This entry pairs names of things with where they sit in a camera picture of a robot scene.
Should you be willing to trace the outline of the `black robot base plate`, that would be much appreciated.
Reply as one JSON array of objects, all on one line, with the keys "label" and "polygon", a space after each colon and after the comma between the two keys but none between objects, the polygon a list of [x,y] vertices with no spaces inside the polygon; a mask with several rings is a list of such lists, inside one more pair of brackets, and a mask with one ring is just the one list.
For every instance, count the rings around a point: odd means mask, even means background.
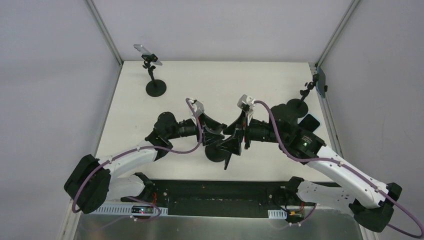
[{"label": "black robot base plate", "polygon": [[269,210],[299,206],[286,181],[206,181],[153,179],[138,197],[166,208],[169,215],[267,218]]}]

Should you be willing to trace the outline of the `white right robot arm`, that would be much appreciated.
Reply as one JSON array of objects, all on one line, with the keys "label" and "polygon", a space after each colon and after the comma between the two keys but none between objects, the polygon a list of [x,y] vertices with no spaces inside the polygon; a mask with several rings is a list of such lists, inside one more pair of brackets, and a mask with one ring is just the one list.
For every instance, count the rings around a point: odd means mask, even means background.
[{"label": "white right robot arm", "polygon": [[336,183],[336,187],[326,187],[292,177],[283,192],[288,204],[302,201],[325,205],[352,216],[358,224],[376,233],[390,225],[402,188],[394,182],[376,180],[343,159],[315,135],[319,122],[308,123],[307,112],[282,103],[268,107],[268,121],[260,121],[252,117],[252,104],[243,103],[240,108],[240,116],[223,132],[227,138],[218,145],[220,150],[240,155],[253,141],[277,143],[290,159]]}]

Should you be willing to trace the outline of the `silver phone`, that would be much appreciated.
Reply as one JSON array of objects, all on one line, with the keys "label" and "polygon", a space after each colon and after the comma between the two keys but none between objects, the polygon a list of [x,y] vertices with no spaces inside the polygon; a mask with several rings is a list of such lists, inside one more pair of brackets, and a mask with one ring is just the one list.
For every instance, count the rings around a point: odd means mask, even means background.
[{"label": "silver phone", "polygon": [[147,61],[148,63],[153,63],[157,66],[162,66],[162,62],[159,61],[159,58],[148,51],[143,45],[141,44],[134,44],[133,47],[141,54],[141,57],[144,61]]}]

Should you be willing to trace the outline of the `black phone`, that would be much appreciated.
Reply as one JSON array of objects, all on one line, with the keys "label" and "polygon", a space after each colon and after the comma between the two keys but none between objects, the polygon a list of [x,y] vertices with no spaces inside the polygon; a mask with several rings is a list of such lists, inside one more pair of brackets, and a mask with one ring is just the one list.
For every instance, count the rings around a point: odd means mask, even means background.
[{"label": "black phone", "polygon": [[241,127],[236,127],[230,137],[217,144],[216,148],[225,152],[224,170],[228,169],[232,155],[241,155],[244,135],[245,131]]}]

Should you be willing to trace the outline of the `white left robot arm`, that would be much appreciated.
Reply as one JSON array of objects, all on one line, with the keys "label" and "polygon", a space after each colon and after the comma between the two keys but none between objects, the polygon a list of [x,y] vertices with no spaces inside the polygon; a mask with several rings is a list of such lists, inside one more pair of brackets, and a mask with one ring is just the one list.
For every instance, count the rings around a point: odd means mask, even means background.
[{"label": "white left robot arm", "polygon": [[174,150],[173,139],[195,136],[196,147],[207,146],[223,139],[221,131],[227,127],[205,113],[178,122],[171,112],[161,113],[152,132],[136,146],[115,156],[95,158],[83,156],[64,184],[65,192],[73,200],[72,211],[89,214],[97,210],[105,201],[135,197],[140,202],[152,198],[150,180],[142,173],[123,175],[141,165],[149,164],[168,153],[182,154]]}]

